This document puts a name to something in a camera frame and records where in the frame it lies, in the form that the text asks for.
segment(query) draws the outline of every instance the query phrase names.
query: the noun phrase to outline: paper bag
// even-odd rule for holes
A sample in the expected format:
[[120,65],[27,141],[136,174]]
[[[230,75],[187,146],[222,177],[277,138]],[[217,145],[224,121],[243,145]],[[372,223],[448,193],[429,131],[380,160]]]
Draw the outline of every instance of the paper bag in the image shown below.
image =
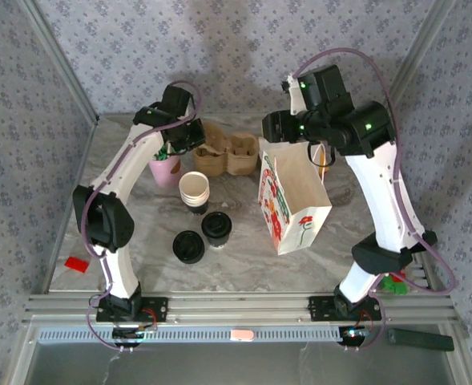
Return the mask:
[[306,143],[263,152],[259,204],[279,255],[314,242],[332,204]]

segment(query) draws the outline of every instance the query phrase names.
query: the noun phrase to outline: gray marble table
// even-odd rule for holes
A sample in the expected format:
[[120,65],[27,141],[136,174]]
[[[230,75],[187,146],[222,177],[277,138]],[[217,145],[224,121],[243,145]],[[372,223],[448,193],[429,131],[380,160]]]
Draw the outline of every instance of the gray marble table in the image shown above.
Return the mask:
[[[260,130],[262,116],[206,116],[226,131]],[[102,118],[95,133],[82,183],[88,184],[108,165],[127,136],[131,116]],[[183,156],[191,171],[192,155]],[[338,158],[325,176],[333,208],[310,248],[276,255],[257,203],[259,170],[251,176],[224,174],[210,178],[209,211],[227,213],[233,223],[229,242],[214,249],[206,242],[203,259],[180,262],[171,250],[174,237],[191,229],[201,233],[202,217],[193,216],[178,189],[155,185],[146,169],[132,190],[127,209],[135,221],[129,243],[132,265],[143,291],[332,291],[352,263],[351,247],[373,231],[365,198],[349,166]],[[79,237],[75,215],[67,226],[56,262],[51,291],[103,290],[100,265],[91,261],[86,273],[68,269],[69,256],[90,258]]]

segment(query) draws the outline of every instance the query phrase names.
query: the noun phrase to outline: wallpaper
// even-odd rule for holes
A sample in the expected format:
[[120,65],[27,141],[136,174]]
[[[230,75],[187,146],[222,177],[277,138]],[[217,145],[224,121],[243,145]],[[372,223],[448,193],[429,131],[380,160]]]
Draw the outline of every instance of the wallpaper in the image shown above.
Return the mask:
[[90,124],[15,0],[0,2],[0,380],[40,282]]
[[452,298],[472,354],[472,0],[445,20],[400,109],[405,178],[458,279]]
[[[134,112],[189,79],[205,111],[287,108],[280,82],[334,47],[373,56],[392,82],[431,0],[39,0],[99,113]],[[381,98],[371,70],[332,58],[356,103]]]

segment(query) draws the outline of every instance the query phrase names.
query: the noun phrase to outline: pink flower pot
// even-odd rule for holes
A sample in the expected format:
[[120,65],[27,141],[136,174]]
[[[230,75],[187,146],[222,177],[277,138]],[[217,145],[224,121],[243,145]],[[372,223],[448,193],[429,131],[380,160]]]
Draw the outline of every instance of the pink flower pot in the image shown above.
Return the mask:
[[148,165],[159,187],[177,187],[180,178],[184,174],[180,156],[170,156],[166,160],[151,160]]

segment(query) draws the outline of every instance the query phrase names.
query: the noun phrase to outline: cardboard cup holder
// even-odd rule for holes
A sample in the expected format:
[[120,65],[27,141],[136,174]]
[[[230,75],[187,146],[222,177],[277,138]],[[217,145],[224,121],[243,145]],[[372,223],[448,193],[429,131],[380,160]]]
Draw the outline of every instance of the cardboard cup holder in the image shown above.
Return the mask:
[[195,169],[206,176],[248,175],[255,170],[259,156],[259,141],[246,132],[226,137],[215,124],[204,121],[205,144],[193,152]]

